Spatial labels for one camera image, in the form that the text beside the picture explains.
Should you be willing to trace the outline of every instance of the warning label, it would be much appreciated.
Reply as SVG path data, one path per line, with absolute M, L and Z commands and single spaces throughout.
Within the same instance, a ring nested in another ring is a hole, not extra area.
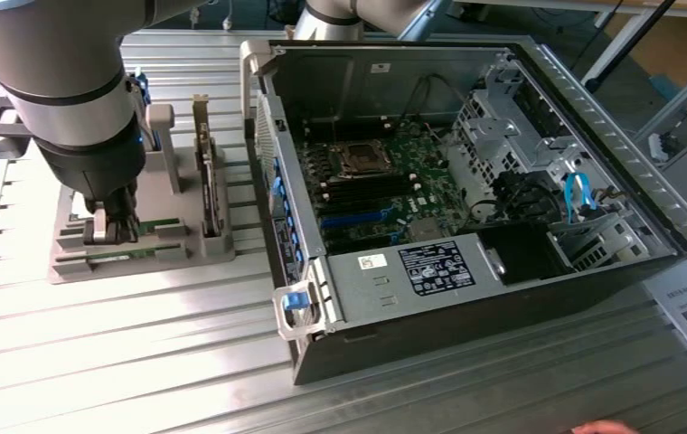
M 455 241 L 400 250 L 400 259 L 420 296 L 475 285 Z

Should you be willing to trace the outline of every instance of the aluminum extrusion table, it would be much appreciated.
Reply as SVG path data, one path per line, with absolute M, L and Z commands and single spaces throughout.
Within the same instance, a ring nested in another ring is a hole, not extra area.
M 292 386 L 239 100 L 239 43 L 267 32 L 145 31 L 124 40 L 193 141 L 207 93 L 228 160 L 232 263 L 52 286 L 58 184 L 34 148 L 0 161 L 0 432 L 548 433 L 616 418 L 687 431 L 687 346 L 639 288 L 591 311 Z

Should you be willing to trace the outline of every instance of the circuit board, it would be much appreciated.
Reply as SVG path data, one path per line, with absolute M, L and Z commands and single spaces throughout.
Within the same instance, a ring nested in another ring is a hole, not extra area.
M 436 238 L 456 233 L 468 217 L 467 208 L 439 149 L 428 127 L 408 121 L 379 139 L 300 146 L 305 185 L 332 254 L 424 241 L 412 231 L 419 221 L 422 226 L 430 223 Z M 407 189 L 368 201 L 369 212 L 349 211 L 355 207 L 348 205 L 363 203 L 371 190 L 385 188 L 387 182 L 406 183 Z M 333 206 L 324 193 L 332 183 L 364 187 L 356 194 L 348 192 L 352 202 Z M 360 217 L 376 221 L 357 222 Z

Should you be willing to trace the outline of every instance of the hand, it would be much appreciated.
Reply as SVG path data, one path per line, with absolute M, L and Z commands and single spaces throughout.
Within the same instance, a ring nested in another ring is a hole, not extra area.
M 639 434 L 635 429 L 615 420 L 598 420 L 571 429 L 574 434 Z

